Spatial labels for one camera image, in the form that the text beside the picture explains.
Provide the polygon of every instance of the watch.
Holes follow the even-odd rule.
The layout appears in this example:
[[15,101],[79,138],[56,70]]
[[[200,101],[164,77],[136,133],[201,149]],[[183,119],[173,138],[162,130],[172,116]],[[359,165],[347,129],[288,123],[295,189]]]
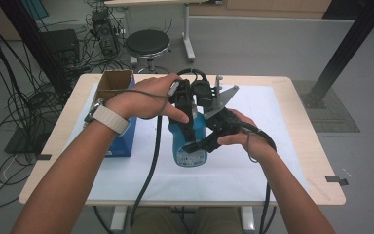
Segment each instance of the watch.
[[130,121],[104,106],[103,98],[96,101],[84,121],[90,123],[94,119],[112,129],[119,136],[122,136],[130,126]]

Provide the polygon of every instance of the black pole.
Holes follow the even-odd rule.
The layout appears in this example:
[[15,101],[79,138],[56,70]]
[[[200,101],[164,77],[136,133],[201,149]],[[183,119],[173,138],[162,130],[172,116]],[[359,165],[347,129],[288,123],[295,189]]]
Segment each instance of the black pole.
[[35,20],[23,7],[21,0],[0,0],[0,7],[47,75],[60,97],[60,101],[66,103],[72,87],[67,82],[50,49],[45,44]]
[[335,54],[333,54],[312,89],[307,94],[302,95],[302,100],[306,107],[324,108],[322,101],[326,93],[373,28],[374,0],[371,0],[368,1],[365,8],[349,29],[342,43],[339,45]]

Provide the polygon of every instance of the metal plate on floor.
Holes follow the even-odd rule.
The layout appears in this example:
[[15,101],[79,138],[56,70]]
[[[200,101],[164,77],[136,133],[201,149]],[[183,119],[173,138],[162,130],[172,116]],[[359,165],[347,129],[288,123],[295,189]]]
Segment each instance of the metal plate on floor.
[[[308,93],[315,84],[315,81],[292,82],[299,96]],[[323,102],[325,108],[305,107],[317,133],[360,133],[360,129],[351,114],[332,89],[327,92]]]

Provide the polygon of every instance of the stool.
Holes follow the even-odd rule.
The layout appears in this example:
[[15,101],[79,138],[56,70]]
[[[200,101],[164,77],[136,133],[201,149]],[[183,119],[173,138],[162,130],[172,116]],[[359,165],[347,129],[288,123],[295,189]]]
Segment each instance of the stool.
[[169,73],[165,68],[154,65],[154,57],[162,55],[169,47],[169,37],[164,32],[150,29],[137,31],[127,38],[126,47],[131,56],[147,59],[148,67],[138,73],[148,69],[148,72],[157,74],[157,68]]

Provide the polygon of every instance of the blue box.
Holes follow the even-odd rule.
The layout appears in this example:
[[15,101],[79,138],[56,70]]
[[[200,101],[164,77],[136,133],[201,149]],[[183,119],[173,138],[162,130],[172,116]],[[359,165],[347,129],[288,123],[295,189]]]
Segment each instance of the blue box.
[[[132,70],[104,71],[93,100],[104,98],[108,101],[117,94],[117,91],[131,88],[135,84]],[[136,117],[129,119],[130,126],[122,136],[116,136],[112,141],[105,157],[130,157],[134,140]]]

